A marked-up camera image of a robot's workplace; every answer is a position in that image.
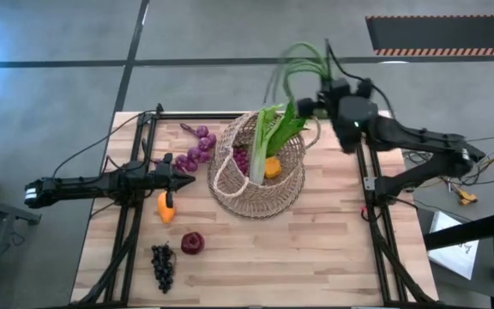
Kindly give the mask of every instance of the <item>black metal frame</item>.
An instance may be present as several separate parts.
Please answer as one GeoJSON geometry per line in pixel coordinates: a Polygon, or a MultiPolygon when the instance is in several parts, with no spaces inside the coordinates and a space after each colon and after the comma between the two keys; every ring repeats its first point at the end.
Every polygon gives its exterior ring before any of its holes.
{"type": "MultiPolygon", "coordinates": [[[[200,112],[200,113],[193,113],[193,112],[162,112],[159,113],[158,115],[153,115],[153,114],[147,114],[147,117],[154,117],[154,120],[176,120],[176,119],[235,119],[241,116],[243,113],[242,112],[200,112]]],[[[139,154],[139,145],[141,144],[141,139],[142,139],[142,127],[145,124],[144,119],[139,119],[139,123],[137,126],[137,130],[135,133],[135,140],[133,142],[133,149],[131,151],[131,160],[137,160],[137,156],[139,154]]],[[[156,121],[150,122],[150,129],[149,133],[150,136],[148,136],[148,149],[151,149],[152,143],[150,143],[150,140],[154,142],[153,136],[155,132],[155,125],[156,121]]],[[[358,157],[358,167],[360,171],[360,176],[361,179],[368,176],[368,171],[367,171],[367,166],[365,165],[365,159],[364,159],[364,152],[361,146],[358,146],[358,151],[357,151],[357,157],[358,157]]],[[[371,157],[371,164],[373,168],[373,173],[375,176],[380,176],[381,175],[381,170],[380,170],[380,165],[378,162],[378,157],[377,153],[373,150],[370,151],[370,157],[371,157]]],[[[375,205],[375,202],[377,201],[374,198],[374,191],[370,191],[365,189],[364,186],[362,186],[364,190],[364,196],[365,196],[365,201],[367,205],[367,215],[370,221],[375,221],[377,219],[377,214],[375,211],[375,208],[377,207],[375,205]]],[[[125,267],[125,272],[124,272],[124,277],[123,277],[123,287],[121,291],[121,296],[119,301],[114,301],[112,300],[113,297],[113,289],[114,289],[114,284],[115,284],[115,271],[117,270],[116,267],[112,267],[112,265],[108,269],[112,269],[112,275],[110,275],[110,280],[108,281],[107,289],[105,291],[105,296],[104,296],[104,302],[102,303],[88,303],[88,304],[70,304],[68,307],[96,307],[96,308],[117,308],[117,307],[126,307],[127,306],[127,300],[129,299],[129,291],[130,291],[130,284],[131,284],[131,279],[133,275],[133,266],[134,266],[134,260],[135,260],[135,252],[136,252],[136,240],[138,239],[138,233],[139,229],[135,227],[140,226],[140,219],[142,217],[142,205],[143,205],[143,200],[142,201],[137,201],[135,203],[134,207],[135,208],[135,214],[133,218],[133,225],[131,227],[131,233],[134,234],[134,240],[130,243],[129,247],[126,248],[127,253],[128,253],[128,258],[127,258],[127,264],[125,267]]],[[[119,214],[119,219],[117,222],[117,231],[116,231],[116,238],[114,242],[114,249],[112,253],[112,261],[116,260],[117,258],[120,258],[118,255],[121,252],[123,255],[123,248],[124,245],[121,245],[123,238],[124,238],[124,230],[125,230],[125,223],[127,221],[127,216],[128,216],[128,207],[122,207],[120,214],[119,214]]],[[[394,254],[397,255],[397,246],[395,243],[395,236],[394,236],[394,229],[392,226],[392,221],[390,217],[389,210],[387,208],[381,208],[381,211],[383,212],[382,217],[383,217],[383,223],[384,223],[384,228],[386,231],[386,239],[388,243],[390,244],[391,250],[393,251],[394,254]]],[[[376,235],[373,233],[374,231],[371,229],[371,238],[374,239],[376,235]]],[[[383,252],[376,246],[373,245],[374,251],[375,251],[375,262],[377,265],[377,275],[378,275],[378,280],[382,292],[382,298],[383,298],[383,304],[387,306],[387,304],[394,304],[394,301],[391,300],[390,297],[390,291],[389,291],[389,285],[388,285],[388,278],[386,275],[386,269],[384,266],[384,259],[383,259],[383,252]]],[[[398,288],[398,295],[400,298],[400,303],[404,304],[407,303],[407,293],[405,290],[405,285],[403,284],[401,278],[398,276],[395,270],[394,271],[394,276],[395,276],[395,281],[396,281],[396,287],[398,288]]]]}
{"type": "MultiPolygon", "coordinates": [[[[137,130],[135,133],[135,140],[133,143],[133,148],[131,151],[131,160],[137,160],[138,154],[140,147],[142,146],[142,128],[143,126],[147,123],[149,120],[150,121],[150,129],[148,132],[148,145],[147,149],[151,149],[153,147],[154,143],[154,135],[155,135],[155,127],[157,124],[157,120],[178,120],[178,119],[227,119],[227,120],[232,120],[235,118],[240,117],[243,115],[244,112],[158,112],[156,114],[152,113],[147,113],[143,117],[139,117],[138,123],[137,123],[137,130]]],[[[371,167],[372,167],[372,172],[375,177],[381,176],[381,168],[380,168],[380,163],[378,161],[378,156],[377,152],[369,149],[370,152],[370,159],[371,159],[371,167]]],[[[384,227],[384,237],[386,238],[386,242],[388,244],[388,255],[392,253],[394,256],[398,257],[398,250],[397,250],[397,244],[395,241],[395,235],[394,235],[394,228],[392,225],[392,220],[391,220],[391,215],[389,213],[389,209],[387,207],[381,207],[382,205],[379,205],[378,200],[375,197],[375,192],[370,189],[366,188],[363,185],[363,180],[364,178],[369,177],[369,172],[367,169],[367,165],[365,162],[365,157],[364,157],[364,150],[361,145],[358,145],[356,149],[356,156],[358,158],[358,168],[359,168],[359,173],[360,173],[360,179],[362,183],[362,190],[364,191],[364,199],[365,199],[365,204],[366,204],[366,209],[367,209],[367,217],[369,221],[376,222],[377,221],[377,213],[376,209],[380,209],[382,212],[382,219],[383,219],[383,227],[384,227]]],[[[107,285],[106,285],[106,291],[105,291],[105,296],[104,296],[104,301],[101,303],[86,303],[86,304],[70,304],[68,306],[60,306],[60,307],[53,307],[53,308],[122,308],[122,307],[128,307],[127,302],[129,300],[129,292],[130,292],[130,284],[132,281],[132,276],[133,276],[133,266],[135,262],[135,252],[136,252],[136,241],[138,239],[138,234],[140,232],[140,221],[142,218],[142,208],[143,208],[143,198],[136,201],[129,207],[122,207],[120,211],[120,216],[118,219],[117,223],[117,231],[116,231],[116,238],[114,242],[114,250],[112,253],[112,262],[111,265],[108,267],[108,269],[105,271],[105,274],[103,276],[108,276],[110,280],[107,280],[107,285]],[[123,238],[124,238],[124,229],[125,229],[125,224],[127,221],[127,216],[128,216],[128,210],[130,207],[134,207],[135,213],[133,217],[133,224],[131,227],[131,232],[130,235],[133,235],[133,237],[130,239],[125,240],[125,243],[121,245],[123,238]],[[123,286],[122,286],[122,291],[120,295],[119,300],[113,300],[113,289],[115,286],[115,272],[117,271],[118,265],[121,264],[121,261],[123,260],[124,256],[127,255],[127,262],[126,262],[126,267],[125,267],[125,272],[124,272],[124,277],[123,277],[123,286]]],[[[378,276],[378,281],[379,281],[379,287],[381,290],[382,294],[382,299],[383,299],[383,307],[394,307],[394,308],[444,308],[444,309],[461,309],[461,308],[468,308],[472,309],[470,307],[464,307],[464,306],[448,306],[444,304],[439,304],[439,303],[420,303],[420,302],[409,302],[407,299],[407,291],[406,291],[406,284],[403,282],[400,272],[398,272],[396,269],[392,269],[394,277],[395,277],[395,286],[398,291],[398,300],[392,300],[390,296],[390,287],[388,283],[388,278],[386,274],[386,269],[384,266],[384,258],[383,255],[383,250],[381,247],[376,245],[376,242],[378,238],[382,238],[381,233],[379,232],[377,235],[377,231],[374,229],[375,225],[369,224],[370,227],[370,235],[371,235],[371,240],[373,242],[373,250],[375,253],[375,263],[377,267],[377,276],[378,276]]]]}

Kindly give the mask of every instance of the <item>red apple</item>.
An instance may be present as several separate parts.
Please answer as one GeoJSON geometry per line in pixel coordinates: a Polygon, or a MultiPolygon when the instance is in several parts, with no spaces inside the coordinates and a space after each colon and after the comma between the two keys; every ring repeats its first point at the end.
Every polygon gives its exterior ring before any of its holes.
{"type": "Polygon", "coordinates": [[[205,247],[205,240],[198,232],[187,233],[182,237],[180,249],[186,254],[197,254],[205,247]]]}

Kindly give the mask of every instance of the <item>white paper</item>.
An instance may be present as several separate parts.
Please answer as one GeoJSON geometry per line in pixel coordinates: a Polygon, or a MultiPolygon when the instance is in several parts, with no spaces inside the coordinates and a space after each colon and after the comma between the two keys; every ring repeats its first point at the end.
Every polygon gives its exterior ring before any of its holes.
{"type": "MultiPolygon", "coordinates": [[[[454,227],[461,224],[457,220],[438,211],[434,214],[434,220],[430,227],[430,233],[437,232],[444,228],[454,227]]],[[[469,241],[464,244],[452,245],[449,247],[428,251],[428,258],[448,270],[459,274],[468,280],[472,279],[473,265],[476,260],[478,250],[478,240],[469,241]]]]}

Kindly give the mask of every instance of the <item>orange striped tape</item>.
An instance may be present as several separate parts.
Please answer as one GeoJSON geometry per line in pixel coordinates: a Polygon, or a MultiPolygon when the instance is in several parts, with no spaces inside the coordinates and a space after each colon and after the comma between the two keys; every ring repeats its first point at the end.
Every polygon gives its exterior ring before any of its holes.
{"type": "Polygon", "coordinates": [[[376,18],[475,18],[475,17],[494,17],[494,14],[488,15],[370,15],[365,19],[376,18]]]}
{"type": "Polygon", "coordinates": [[[494,56],[494,48],[383,48],[377,56],[494,56]]]}

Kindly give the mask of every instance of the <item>wicker basket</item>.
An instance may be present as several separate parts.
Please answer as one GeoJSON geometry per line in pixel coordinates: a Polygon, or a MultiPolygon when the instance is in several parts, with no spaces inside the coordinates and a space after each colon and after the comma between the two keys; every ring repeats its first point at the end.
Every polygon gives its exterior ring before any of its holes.
{"type": "Polygon", "coordinates": [[[220,205],[234,215],[267,219],[285,211],[297,199],[304,185],[305,150],[317,142],[321,129],[316,121],[316,139],[306,147],[300,134],[289,139],[276,155],[281,174],[256,185],[239,171],[232,155],[234,147],[243,146],[250,158],[257,115],[251,112],[237,118],[222,133],[209,164],[208,185],[220,205]]]}

